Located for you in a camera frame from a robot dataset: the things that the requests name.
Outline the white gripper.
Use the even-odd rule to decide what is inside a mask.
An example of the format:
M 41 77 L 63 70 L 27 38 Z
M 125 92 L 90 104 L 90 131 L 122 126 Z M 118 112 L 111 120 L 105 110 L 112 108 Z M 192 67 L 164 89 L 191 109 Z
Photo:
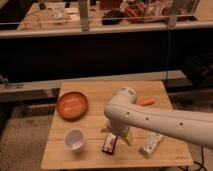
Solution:
M 101 128 L 101 132 L 108 132 L 109 130 L 112 133 L 114 133 L 115 135 L 123 137 L 123 141 L 128 146 L 132 145 L 132 143 L 133 143 L 133 135 L 132 135 L 132 131 L 129 130 L 129 127 L 127 125 L 119 123 L 117 121 L 109 120 L 107 125 L 104 125 Z

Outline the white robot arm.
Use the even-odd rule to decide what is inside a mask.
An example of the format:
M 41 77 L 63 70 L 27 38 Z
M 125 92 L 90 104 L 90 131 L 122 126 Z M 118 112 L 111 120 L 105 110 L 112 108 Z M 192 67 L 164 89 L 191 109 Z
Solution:
M 213 150 L 213 114 L 142 107 L 136 99 L 135 90 L 124 86 L 105 104 L 104 115 L 114 134 L 126 136 L 136 127 Z

